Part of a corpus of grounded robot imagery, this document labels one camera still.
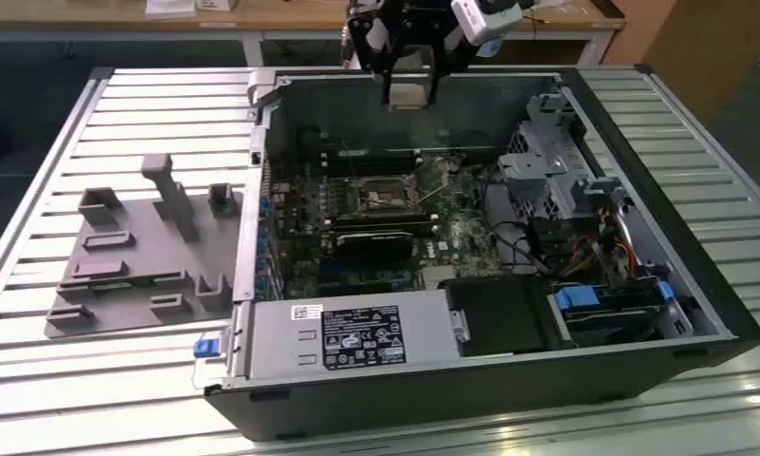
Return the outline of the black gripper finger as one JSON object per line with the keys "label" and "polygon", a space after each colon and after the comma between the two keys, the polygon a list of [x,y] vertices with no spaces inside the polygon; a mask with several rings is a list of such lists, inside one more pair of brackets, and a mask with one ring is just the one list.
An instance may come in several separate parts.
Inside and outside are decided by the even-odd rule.
{"label": "black gripper finger", "polygon": [[444,45],[431,46],[431,67],[427,105],[431,106],[438,101],[440,81],[450,73],[450,64],[446,55]]}
{"label": "black gripper finger", "polygon": [[382,104],[388,105],[391,103],[391,92],[392,92],[392,82],[394,82],[394,68],[396,61],[403,53],[404,45],[391,45],[380,55],[379,60],[379,71],[382,76],[383,84],[383,94],[382,94]]}

